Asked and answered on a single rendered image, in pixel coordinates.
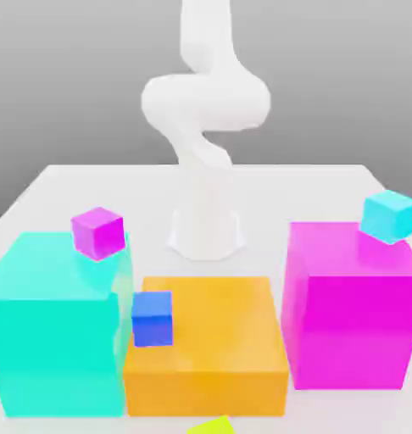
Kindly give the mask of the small purple cube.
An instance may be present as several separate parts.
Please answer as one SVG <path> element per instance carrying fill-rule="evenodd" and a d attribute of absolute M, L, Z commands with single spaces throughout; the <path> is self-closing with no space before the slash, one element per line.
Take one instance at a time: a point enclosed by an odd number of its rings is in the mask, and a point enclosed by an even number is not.
<path fill-rule="evenodd" d="M 100 261 L 125 248 L 124 220 L 102 207 L 90 209 L 71 219 L 75 249 Z"/>

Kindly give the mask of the small blue cube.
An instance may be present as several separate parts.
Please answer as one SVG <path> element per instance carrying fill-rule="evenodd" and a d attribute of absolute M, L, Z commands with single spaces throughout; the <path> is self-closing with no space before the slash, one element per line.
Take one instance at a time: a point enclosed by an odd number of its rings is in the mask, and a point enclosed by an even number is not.
<path fill-rule="evenodd" d="M 135 292 L 131 322 L 135 347 L 172 346 L 172 292 Z"/>

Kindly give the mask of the small cyan cube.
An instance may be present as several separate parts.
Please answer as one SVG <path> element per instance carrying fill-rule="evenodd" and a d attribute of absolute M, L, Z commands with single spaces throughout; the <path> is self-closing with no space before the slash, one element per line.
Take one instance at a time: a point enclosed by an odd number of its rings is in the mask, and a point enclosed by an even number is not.
<path fill-rule="evenodd" d="M 384 190 L 365 199 L 359 229 L 393 245 L 412 234 L 412 198 Z"/>

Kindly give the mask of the small yellow cube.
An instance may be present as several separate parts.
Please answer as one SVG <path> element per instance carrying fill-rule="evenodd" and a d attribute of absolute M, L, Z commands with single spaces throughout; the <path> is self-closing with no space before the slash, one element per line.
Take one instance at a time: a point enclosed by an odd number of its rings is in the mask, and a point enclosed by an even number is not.
<path fill-rule="evenodd" d="M 235 431 L 229 418 L 222 415 L 189 428 L 187 434 L 235 434 Z"/>

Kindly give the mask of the large orange box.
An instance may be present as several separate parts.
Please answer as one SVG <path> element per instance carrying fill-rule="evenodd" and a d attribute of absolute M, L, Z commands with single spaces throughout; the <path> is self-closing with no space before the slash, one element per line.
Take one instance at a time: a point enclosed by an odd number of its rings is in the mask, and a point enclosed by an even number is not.
<path fill-rule="evenodd" d="M 269 278 L 149 276 L 142 288 L 172 293 L 174 335 L 129 347 L 128 415 L 284 415 L 289 368 Z"/>

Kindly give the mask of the large magenta box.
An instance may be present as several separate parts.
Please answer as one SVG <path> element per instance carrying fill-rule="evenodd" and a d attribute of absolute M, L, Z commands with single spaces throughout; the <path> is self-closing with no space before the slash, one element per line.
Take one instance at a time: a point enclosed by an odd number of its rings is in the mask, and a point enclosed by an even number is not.
<path fill-rule="evenodd" d="M 296 389 L 401 389 L 412 355 L 411 246 L 354 222 L 292 222 L 281 329 Z"/>

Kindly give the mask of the large turquoise box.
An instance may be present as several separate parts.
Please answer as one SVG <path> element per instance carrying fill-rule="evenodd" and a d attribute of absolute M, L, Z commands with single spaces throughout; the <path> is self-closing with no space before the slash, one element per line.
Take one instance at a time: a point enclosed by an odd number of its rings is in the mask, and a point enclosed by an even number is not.
<path fill-rule="evenodd" d="M 0 400 L 8 417 L 119 417 L 131 251 L 89 259 L 68 232 L 25 232 L 0 258 Z"/>

